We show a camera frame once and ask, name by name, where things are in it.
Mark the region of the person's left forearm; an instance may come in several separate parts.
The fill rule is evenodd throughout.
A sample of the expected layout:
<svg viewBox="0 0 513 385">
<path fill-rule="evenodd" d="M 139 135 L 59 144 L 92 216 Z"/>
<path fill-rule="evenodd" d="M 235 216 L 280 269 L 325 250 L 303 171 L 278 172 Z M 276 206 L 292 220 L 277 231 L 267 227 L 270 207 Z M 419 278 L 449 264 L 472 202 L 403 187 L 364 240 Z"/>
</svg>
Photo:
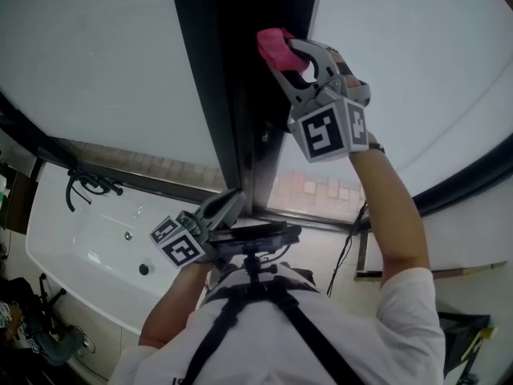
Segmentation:
<svg viewBox="0 0 513 385">
<path fill-rule="evenodd" d="M 181 269 L 165 295 L 147 316 L 139 346 L 160 349 L 182 332 L 196 309 L 212 265 L 191 263 Z"/>
</svg>

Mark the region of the frosted glass panel black frame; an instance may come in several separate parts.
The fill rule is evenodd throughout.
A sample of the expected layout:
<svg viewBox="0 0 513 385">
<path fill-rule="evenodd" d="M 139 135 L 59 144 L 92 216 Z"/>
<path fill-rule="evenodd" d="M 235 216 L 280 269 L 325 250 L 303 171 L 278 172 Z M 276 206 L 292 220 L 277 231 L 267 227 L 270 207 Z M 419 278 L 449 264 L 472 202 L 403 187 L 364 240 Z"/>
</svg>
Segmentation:
<svg viewBox="0 0 513 385">
<path fill-rule="evenodd" d="M 0 0 L 0 128 L 187 201 L 240 185 L 220 40 L 182 0 Z"/>
</svg>

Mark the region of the person's right forearm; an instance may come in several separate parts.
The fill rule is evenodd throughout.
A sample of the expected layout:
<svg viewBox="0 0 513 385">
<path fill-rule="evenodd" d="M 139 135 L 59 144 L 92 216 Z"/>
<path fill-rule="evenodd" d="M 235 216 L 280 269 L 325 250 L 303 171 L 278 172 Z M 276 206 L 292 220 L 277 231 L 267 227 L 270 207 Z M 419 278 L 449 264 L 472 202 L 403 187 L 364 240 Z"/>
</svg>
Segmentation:
<svg viewBox="0 0 513 385">
<path fill-rule="evenodd" d="M 368 136 L 370 143 L 378 143 L 373 134 Z M 422 218 L 386 154 L 368 149 L 349 159 L 366 195 L 372 232 L 382 255 L 382 280 L 415 270 L 430 277 Z"/>
</svg>

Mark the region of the black window frame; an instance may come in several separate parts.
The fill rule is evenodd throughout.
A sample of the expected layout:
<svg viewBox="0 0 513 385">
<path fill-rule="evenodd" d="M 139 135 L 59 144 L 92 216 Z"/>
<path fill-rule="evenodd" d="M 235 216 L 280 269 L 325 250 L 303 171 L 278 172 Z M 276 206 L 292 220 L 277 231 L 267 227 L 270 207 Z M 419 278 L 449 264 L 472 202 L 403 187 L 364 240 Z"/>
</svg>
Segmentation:
<svg viewBox="0 0 513 385">
<path fill-rule="evenodd" d="M 425 215 L 513 176 L 513 0 L 316 0 L 309 37 L 370 85 L 370 130 Z"/>
</svg>

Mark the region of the black chest harness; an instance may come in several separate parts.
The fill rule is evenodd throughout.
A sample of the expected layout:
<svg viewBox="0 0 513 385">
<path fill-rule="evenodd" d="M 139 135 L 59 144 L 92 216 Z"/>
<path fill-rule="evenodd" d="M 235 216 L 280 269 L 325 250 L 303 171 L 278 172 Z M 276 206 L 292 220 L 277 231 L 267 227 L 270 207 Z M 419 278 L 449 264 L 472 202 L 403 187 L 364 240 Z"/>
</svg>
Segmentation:
<svg viewBox="0 0 513 385">
<path fill-rule="evenodd" d="M 244 270 L 249 275 L 248 284 L 223 287 L 206 297 L 205 303 L 222 299 L 227 302 L 192 356 L 181 385 L 194 385 L 206 362 L 237 324 L 239 314 L 247 305 L 255 302 L 271 302 L 277 306 L 337 385 L 364 385 L 342 355 L 303 313 L 299 301 L 291 295 L 294 290 L 315 292 L 314 288 L 279 275 L 269 281 L 261 281 L 259 274 L 263 269 L 260 259 L 254 254 L 245 258 Z"/>
</svg>

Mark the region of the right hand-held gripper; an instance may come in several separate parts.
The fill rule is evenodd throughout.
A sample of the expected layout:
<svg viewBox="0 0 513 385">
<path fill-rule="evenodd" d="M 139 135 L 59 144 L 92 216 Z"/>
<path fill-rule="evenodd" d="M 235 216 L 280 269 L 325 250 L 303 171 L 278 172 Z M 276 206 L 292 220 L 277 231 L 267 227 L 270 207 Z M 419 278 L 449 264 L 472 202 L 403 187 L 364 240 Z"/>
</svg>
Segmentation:
<svg viewBox="0 0 513 385">
<path fill-rule="evenodd" d="M 350 77 L 339 75 L 328 46 L 300 38 L 289 38 L 287 44 L 295 55 L 313 64 L 312 83 L 297 71 L 271 70 L 289 102 L 296 105 L 288 128 L 307 161 L 338 160 L 368 150 L 365 109 L 370 86 L 361 80 L 348 86 Z"/>
</svg>

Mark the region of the person in white shirt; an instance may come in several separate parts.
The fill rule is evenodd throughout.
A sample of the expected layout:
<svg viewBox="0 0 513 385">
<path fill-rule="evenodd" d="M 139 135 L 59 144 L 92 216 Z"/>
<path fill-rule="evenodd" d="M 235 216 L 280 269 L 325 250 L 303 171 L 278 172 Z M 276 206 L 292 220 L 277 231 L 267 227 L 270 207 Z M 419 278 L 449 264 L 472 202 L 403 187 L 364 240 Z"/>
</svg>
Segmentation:
<svg viewBox="0 0 513 385">
<path fill-rule="evenodd" d="M 364 385 L 442 385 L 445 337 L 428 269 L 384 283 L 374 317 L 350 314 L 313 287 L 296 290 L 300 309 Z M 109 385 L 181 385 L 224 300 L 205 301 L 169 344 L 121 354 Z M 194 385 L 335 385 L 297 330 L 270 302 L 247 305 Z"/>
</svg>

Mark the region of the black trousers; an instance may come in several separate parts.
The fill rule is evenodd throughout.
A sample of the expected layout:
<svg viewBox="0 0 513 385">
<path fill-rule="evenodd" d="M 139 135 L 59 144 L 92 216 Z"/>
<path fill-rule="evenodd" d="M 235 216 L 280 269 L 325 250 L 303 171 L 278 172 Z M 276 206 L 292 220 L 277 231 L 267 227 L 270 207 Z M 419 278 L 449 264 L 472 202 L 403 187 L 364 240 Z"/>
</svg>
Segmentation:
<svg viewBox="0 0 513 385">
<path fill-rule="evenodd" d="M 317 291 L 313 272 L 309 269 L 291 267 L 288 262 L 283 261 L 277 264 L 277 276 L 297 284 L 306 285 L 310 289 Z"/>
</svg>

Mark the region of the white bathtub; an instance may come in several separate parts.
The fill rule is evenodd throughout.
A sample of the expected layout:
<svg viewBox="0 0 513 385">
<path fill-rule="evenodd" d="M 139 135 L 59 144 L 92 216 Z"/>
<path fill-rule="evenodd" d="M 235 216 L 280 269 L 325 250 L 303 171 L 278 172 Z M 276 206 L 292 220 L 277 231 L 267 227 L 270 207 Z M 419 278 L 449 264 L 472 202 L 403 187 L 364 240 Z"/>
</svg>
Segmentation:
<svg viewBox="0 0 513 385">
<path fill-rule="evenodd" d="M 151 243 L 149 233 L 166 217 L 196 205 L 133 188 L 92 196 L 91 205 L 72 196 L 67 207 L 65 168 L 44 164 L 26 235 L 29 258 L 73 297 L 103 317 L 138 334 L 178 270 Z M 132 239 L 124 234 L 130 231 Z M 149 275 L 139 265 L 149 266 Z"/>
</svg>

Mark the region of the brown wooden cabinet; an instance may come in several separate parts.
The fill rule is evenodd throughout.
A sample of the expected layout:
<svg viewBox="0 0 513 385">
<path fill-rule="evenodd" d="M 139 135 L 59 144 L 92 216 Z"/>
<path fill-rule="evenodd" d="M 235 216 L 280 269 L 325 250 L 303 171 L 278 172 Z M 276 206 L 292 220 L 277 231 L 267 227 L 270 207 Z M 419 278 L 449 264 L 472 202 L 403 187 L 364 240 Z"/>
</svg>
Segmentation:
<svg viewBox="0 0 513 385">
<path fill-rule="evenodd" d="M 30 176 L 26 176 L 11 167 L 7 167 L 4 174 L 7 183 L 0 208 L 0 226 L 26 235 L 38 187 L 37 175 L 32 172 Z"/>
</svg>

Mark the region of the pink cleaning cloth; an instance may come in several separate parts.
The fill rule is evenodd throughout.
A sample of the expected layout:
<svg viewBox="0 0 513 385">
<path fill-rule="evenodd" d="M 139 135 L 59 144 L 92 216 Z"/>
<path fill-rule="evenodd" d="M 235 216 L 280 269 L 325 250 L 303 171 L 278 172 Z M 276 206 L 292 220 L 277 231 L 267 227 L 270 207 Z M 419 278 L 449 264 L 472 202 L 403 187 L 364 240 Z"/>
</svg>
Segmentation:
<svg viewBox="0 0 513 385">
<path fill-rule="evenodd" d="M 268 28 L 256 33 L 258 51 L 274 71 L 302 73 L 309 67 L 308 61 L 290 49 L 287 42 L 293 38 L 285 28 Z"/>
</svg>

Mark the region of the black bathtub faucet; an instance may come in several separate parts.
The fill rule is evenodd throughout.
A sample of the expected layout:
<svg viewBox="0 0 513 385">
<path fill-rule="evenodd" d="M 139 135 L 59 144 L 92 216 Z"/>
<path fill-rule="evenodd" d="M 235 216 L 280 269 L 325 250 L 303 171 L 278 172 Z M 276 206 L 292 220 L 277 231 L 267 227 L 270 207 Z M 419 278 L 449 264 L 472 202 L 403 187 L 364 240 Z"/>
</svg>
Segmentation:
<svg viewBox="0 0 513 385">
<path fill-rule="evenodd" d="M 72 196 L 79 197 L 86 204 L 91 205 L 90 195 L 97 197 L 106 196 L 108 193 L 114 193 L 118 197 L 123 195 L 120 184 L 97 174 L 69 170 L 67 175 L 69 180 L 65 191 L 65 199 L 67 207 L 72 213 L 75 211 Z"/>
</svg>

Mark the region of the black metal rack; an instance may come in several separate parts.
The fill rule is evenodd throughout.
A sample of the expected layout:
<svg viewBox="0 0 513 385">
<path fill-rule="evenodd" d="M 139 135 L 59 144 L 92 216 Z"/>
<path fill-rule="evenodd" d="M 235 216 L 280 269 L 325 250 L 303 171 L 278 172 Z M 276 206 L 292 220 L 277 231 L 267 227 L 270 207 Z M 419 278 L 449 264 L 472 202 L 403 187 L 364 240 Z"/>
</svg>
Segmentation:
<svg viewBox="0 0 513 385">
<path fill-rule="evenodd" d="M 493 339 L 497 328 L 490 315 L 438 312 L 446 340 L 444 379 L 459 372 L 455 385 L 479 385 L 479 377 L 471 373 L 484 341 Z"/>
</svg>

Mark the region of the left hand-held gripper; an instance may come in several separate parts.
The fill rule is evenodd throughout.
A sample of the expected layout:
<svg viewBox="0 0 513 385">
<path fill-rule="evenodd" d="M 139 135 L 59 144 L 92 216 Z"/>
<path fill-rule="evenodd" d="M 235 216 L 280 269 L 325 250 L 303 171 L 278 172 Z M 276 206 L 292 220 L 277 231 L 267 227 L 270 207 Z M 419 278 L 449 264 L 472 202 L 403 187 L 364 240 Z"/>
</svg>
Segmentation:
<svg viewBox="0 0 513 385">
<path fill-rule="evenodd" d="M 197 263 L 223 270 L 231 256 L 214 248 L 209 231 L 230 229 L 244 206 L 245 192 L 231 188 L 209 197 L 196 214 L 182 211 L 176 219 L 167 216 L 149 233 L 149 238 L 177 269 Z"/>
</svg>

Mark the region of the person's right hand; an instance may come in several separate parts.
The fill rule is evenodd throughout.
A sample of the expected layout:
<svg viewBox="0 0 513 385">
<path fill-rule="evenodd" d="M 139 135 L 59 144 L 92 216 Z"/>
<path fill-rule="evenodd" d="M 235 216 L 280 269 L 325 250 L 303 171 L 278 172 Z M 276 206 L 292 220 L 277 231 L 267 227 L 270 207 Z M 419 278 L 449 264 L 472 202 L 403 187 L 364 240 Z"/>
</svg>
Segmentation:
<svg viewBox="0 0 513 385">
<path fill-rule="evenodd" d="M 348 88 L 360 87 L 362 85 L 360 80 L 353 75 L 353 72 L 349 69 L 349 66 L 340 53 L 338 51 L 331 50 L 330 55 L 336 63 L 337 69 L 345 81 L 345 85 Z"/>
</svg>

